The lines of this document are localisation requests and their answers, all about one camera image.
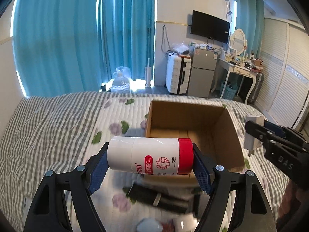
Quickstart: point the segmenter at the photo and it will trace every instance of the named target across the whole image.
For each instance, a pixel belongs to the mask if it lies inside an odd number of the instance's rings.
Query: white vanity table
[[[240,86],[239,86],[239,89],[238,89],[238,92],[237,92],[237,95],[241,89],[241,86],[243,84],[243,81],[244,81],[244,77],[249,77],[249,78],[252,78],[253,79],[253,82],[252,82],[252,86],[247,94],[247,97],[246,97],[246,101],[245,101],[245,104],[247,104],[247,101],[248,101],[248,97],[250,95],[250,93],[252,92],[254,86],[255,86],[255,83],[256,83],[256,75],[257,73],[256,72],[253,72],[245,67],[240,67],[240,66],[236,66],[234,64],[231,64],[229,63],[228,61],[225,61],[221,58],[219,58],[218,60],[218,65],[220,65],[223,69],[227,70],[228,71],[228,75],[227,75],[227,78],[225,79],[225,84],[224,84],[224,88],[223,88],[223,91],[220,95],[220,98],[223,97],[223,94],[224,94],[224,91],[225,91],[225,87],[228,83],[228,79],[229,79],[229,76],[230,76],[230,73],[236,73],[236,74],[239,74],[239,75],[242,75],[243,78],[241,80],[241,83],[240,83]],[[211,92],[214,92],[216,86],[217,86],[217,82],[218,82],[218,72],[216,72],[216,75],[215,75],[215,83],[214,83],[214,87],[213,89],[211,90]]]

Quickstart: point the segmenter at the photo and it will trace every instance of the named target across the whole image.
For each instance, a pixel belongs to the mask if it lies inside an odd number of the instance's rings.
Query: television
[[[199,11],[193,11],[191,34],[204,36],[227,44],[229,31],[229,22]]]

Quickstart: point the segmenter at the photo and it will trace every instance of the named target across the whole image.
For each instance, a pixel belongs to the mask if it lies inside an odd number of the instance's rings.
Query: cosmetic item
[[[113,170],[130,173],[190,174],[193,144],[189,138],[113,137],[107,162]]]
[[[133,184],[127,196],[138,202],[180,214],[186,213],[189,207],[187,200],[169,196],[136,183]]]

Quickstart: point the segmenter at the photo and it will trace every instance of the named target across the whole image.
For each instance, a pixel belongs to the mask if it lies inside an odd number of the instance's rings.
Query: mini refrigerator
[[[207,98],[214,77],[218,53],[194,48],[188,96]]]

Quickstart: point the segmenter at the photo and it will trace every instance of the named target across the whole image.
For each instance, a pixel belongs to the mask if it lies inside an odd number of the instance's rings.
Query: plastic bag
[[[111,92],[130,93],[131,70],[128,67],[120,66],[113,73],[114,81]]]
[[[181,44],[173,44],[173,50],[178,52],[179,54],[189,54],[190,48],[188,45],[184,44],[183,42]]]
[[[116,68],[116,71],[113,73],[113,78],[118,77],[118,73],[121,72],[123,74],[124,77],[130,79],[131,76],[131,70],[128,67],[124,67],[124,66],[119,66]]]

